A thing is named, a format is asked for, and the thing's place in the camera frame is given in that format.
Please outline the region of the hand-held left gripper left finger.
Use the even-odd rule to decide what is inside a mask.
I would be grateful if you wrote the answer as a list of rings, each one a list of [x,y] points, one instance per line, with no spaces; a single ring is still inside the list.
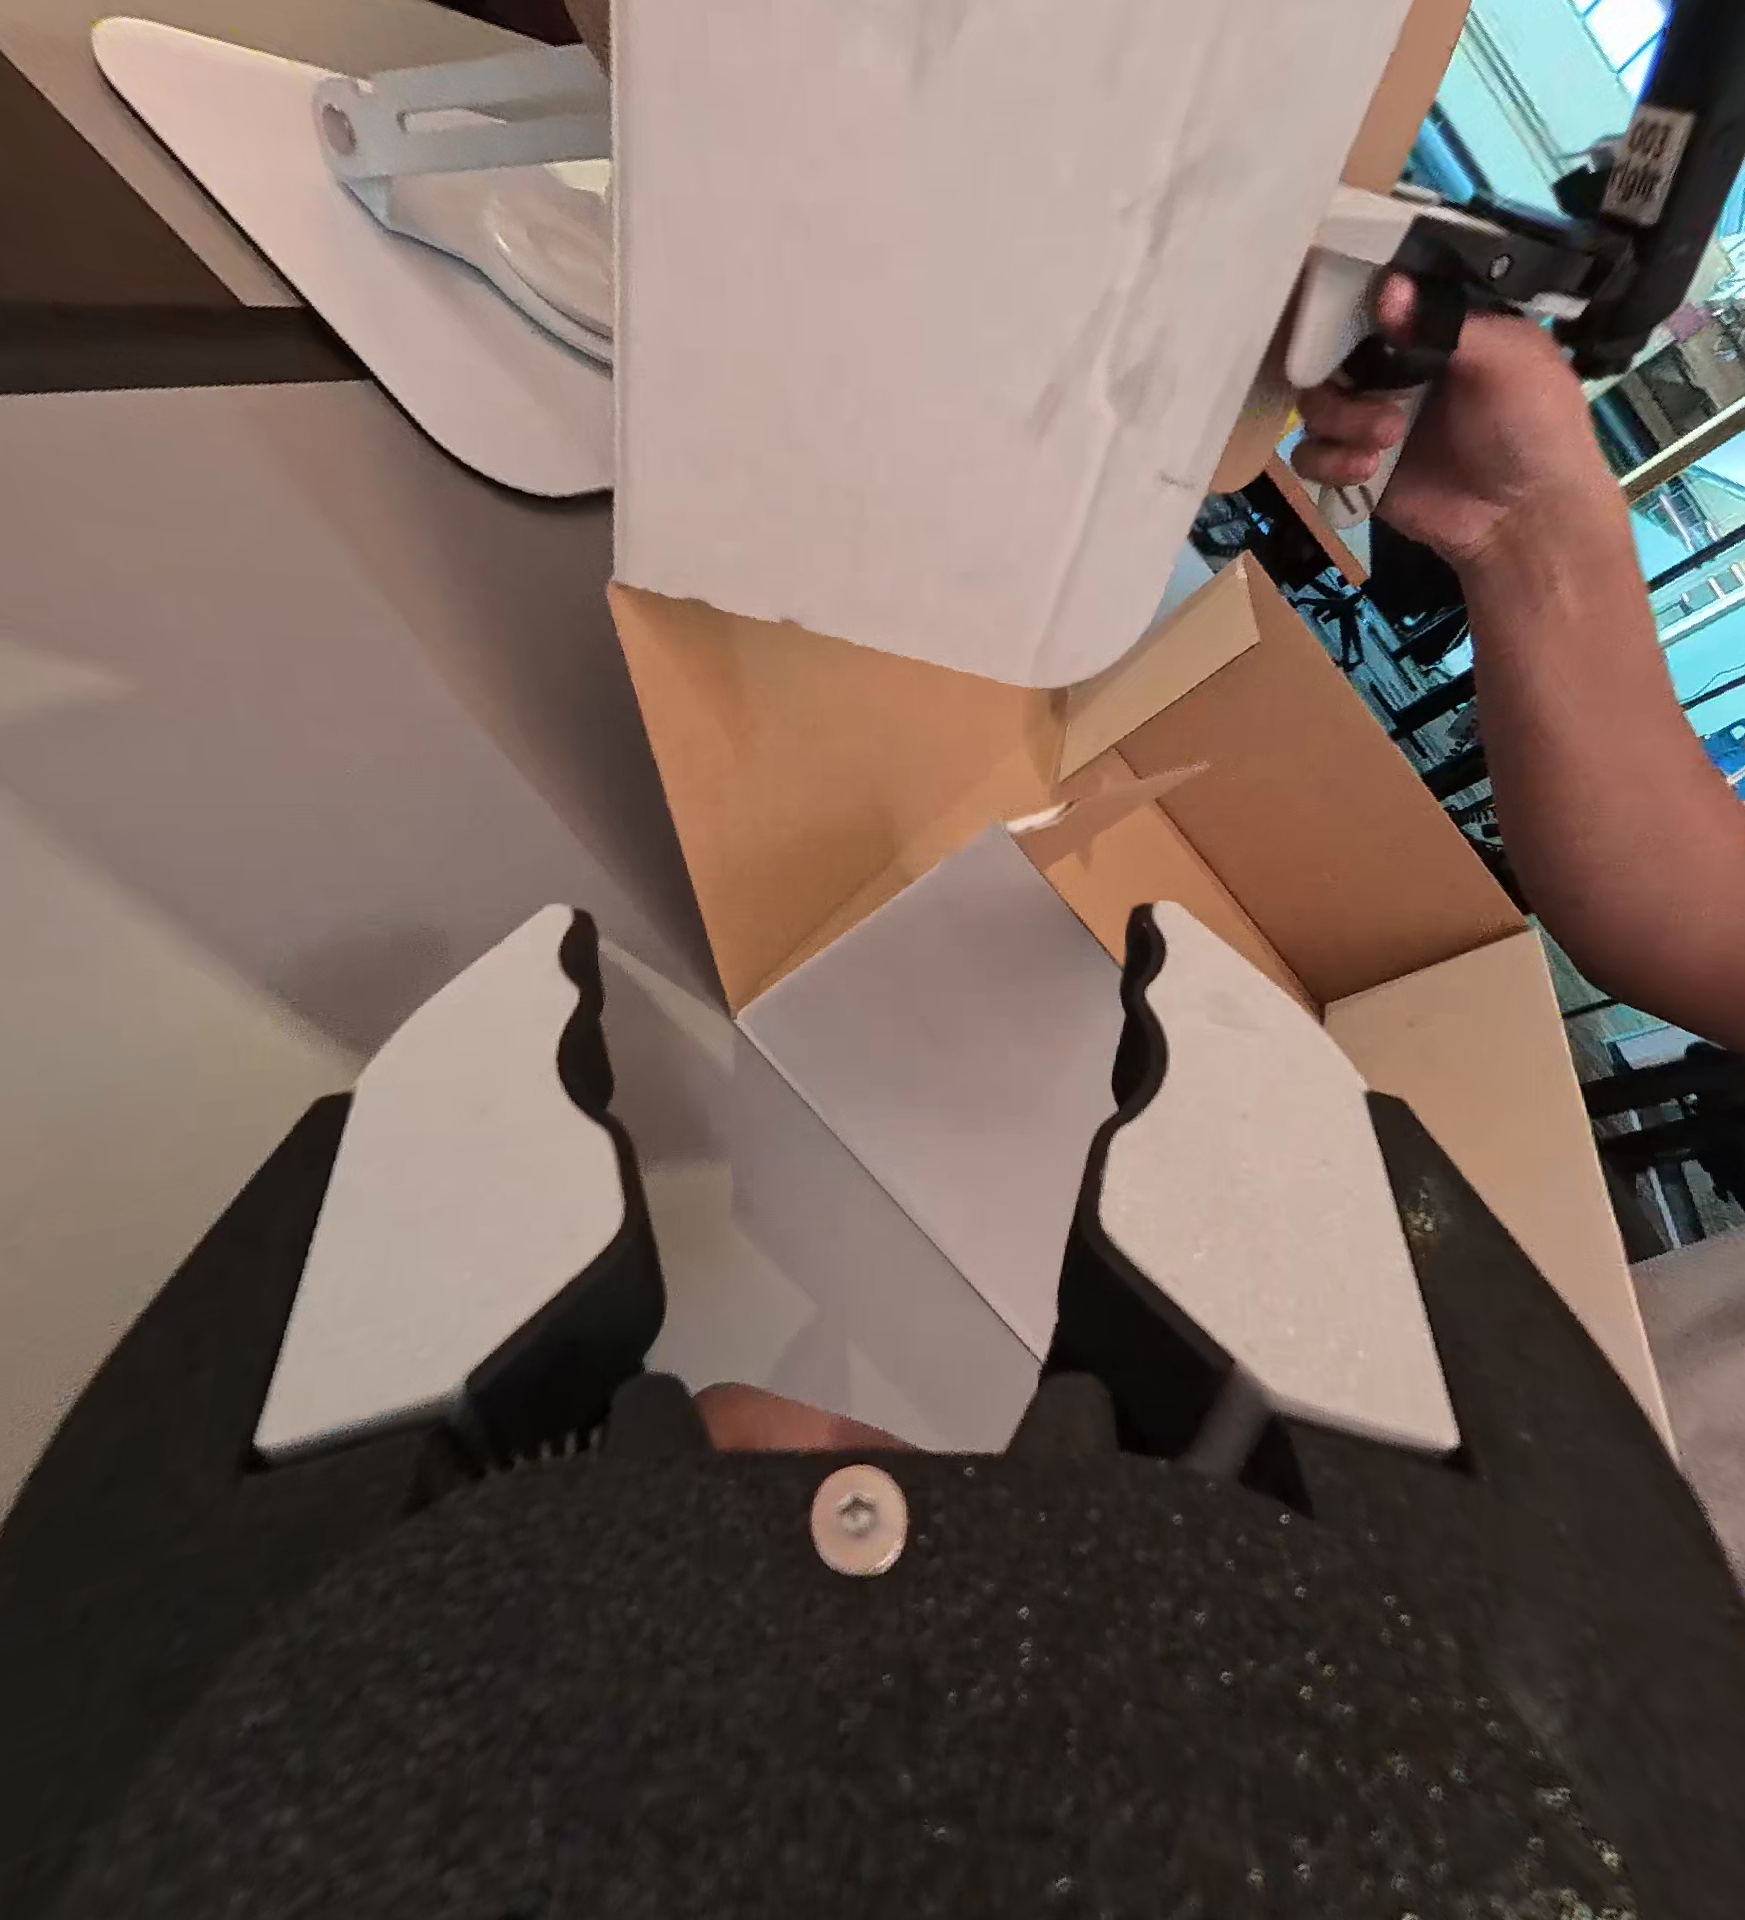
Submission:
[[[581,1444],[664,1328],[612,1114],[599,937],[548,907],[362,1069],[260,1411],[268,1466],[440,1427],[478,1461]]]

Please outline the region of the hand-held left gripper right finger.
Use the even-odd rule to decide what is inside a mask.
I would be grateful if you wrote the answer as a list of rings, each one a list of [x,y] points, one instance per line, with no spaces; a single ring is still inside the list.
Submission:
[[[1362,1073],[1176,903],[1132,910],[1120,1005],[1048,1378],[1095,1379],[1124,1452],[1218,1477],[1289,1477],[1291,1427],[1454,1458]]]

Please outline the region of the white cardboard box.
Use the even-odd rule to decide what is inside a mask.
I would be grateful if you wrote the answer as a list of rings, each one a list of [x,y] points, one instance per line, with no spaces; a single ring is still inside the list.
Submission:
[[[1029,1353],[1176,903],[1668,1435],[1535,934],[1255,560],[1153,627],[1465,13],[617,3],[609,599],[737,1026]]]

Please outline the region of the person's right forearm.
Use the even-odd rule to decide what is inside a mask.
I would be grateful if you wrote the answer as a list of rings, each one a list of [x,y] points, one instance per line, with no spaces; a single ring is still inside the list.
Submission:
[[[1454,567],[1511,868],[1592,985],[1745,1055],[1745,804],[1657,644],[1620,489],[1544,430]]]

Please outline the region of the person's right hand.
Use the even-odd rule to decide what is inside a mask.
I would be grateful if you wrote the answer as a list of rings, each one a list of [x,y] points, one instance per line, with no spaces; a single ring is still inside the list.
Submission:
[[[1582,387],[1519,315],[1469,315],[1416,413],[1341,381],[1298,398],[1293,469],[1319,491],[1374,487],[1379,514],[1467,575],[1519,541],[1622,514]]]

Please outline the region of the black metal frame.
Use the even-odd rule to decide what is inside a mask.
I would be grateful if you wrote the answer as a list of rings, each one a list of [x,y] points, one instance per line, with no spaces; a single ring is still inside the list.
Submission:
[[[1745,1055],[1693,1043],[1666,1063],[1580,1090],[1629,1260],[1652,1260],[1745,1220]]]

